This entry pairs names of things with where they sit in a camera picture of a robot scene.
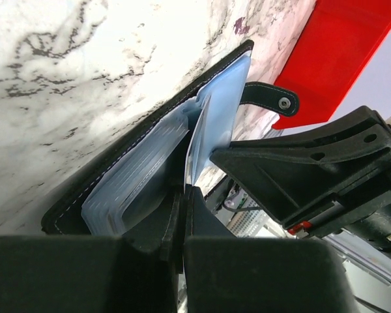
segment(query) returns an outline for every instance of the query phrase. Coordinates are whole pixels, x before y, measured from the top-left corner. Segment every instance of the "leather strap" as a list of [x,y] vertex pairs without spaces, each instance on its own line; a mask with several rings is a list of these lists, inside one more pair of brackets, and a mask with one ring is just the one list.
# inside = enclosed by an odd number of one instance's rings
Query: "leather strap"
[[290,117],[297,113],[300,101],[290,90],[267,83],[250,82],[245,84],[240,104],[255,104]]

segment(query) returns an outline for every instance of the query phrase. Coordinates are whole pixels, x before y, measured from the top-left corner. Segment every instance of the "red object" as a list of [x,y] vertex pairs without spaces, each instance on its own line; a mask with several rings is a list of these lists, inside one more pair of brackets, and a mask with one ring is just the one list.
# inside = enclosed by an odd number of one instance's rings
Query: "red object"
[[391,0],[317,0],[275,85],[300,109],[275,129],[326,122],[391,30]]
[[293,228],[290,228],[288,230],[288,232],[291,234],[291,235],[295,235],[296,233],[298,233],[300,230],[307,230],[308,228],[311,228],[313,225],[308,222],[308,221],[303,221],[301,222],[300,224],[294,226]]

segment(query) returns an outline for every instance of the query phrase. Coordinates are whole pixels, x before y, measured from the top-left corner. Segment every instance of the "wire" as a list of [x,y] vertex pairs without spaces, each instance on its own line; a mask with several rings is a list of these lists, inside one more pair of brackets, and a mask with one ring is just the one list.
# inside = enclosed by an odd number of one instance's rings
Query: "wire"
[[225,203],[223,203],[222,205],[223,205],[224,209],[231,211],[231,212],[234,212],[234,213],[261,210],[260,207],[241,207],[240,209],[232,209],[231,207],[228,207]]
[[231,212],[234,212],[234,213],[238,213],[238,212],[246,212],[246,211],[258,211],[258,210],[261,210],[260,207],[241,207],[240,209],[234,209],[232,207],[229,207],[228,205],[226,205],[226,202],[227,201],[231,201],[233,199],[235,199],[239,194],[240,194],[240,187],[238,185],[235,185],[235,193],[230,195],[229,197],[227,197],[223,203],[222,203],[222,207],[228,211],[231,211]]

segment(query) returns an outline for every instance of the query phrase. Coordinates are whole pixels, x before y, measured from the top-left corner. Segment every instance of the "hole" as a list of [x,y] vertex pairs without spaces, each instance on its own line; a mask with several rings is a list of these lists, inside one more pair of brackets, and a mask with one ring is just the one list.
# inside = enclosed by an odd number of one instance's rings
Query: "hole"
[[370,134],[370,135],[367,135],[365,138],[364,138],[364,141],[366,143],[368,142],[373,142],[375,139],[377,139],[377,135],[376,134]]
[[278,106],[279,106],[281,109],[286,110],[286,109],[288,109],[288,108],[291,106],[291,101],[290,101],[288,98],[282,97],[282,98],[278,101]]
[[323,152],[313,153],[310,155],[310,158],[316,161],[320,161],[322,158],[324,158],[326,155]]

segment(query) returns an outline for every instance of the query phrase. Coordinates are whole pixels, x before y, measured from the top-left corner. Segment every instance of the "marble surface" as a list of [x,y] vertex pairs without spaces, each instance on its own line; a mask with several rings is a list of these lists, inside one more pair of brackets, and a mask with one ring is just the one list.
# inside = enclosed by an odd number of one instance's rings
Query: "marble surface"
[[[0,0],[0,234],[40,232],[56,187],[247,38],[273,82],[314,2]],[[246,106],[235,137],[272,118]]]

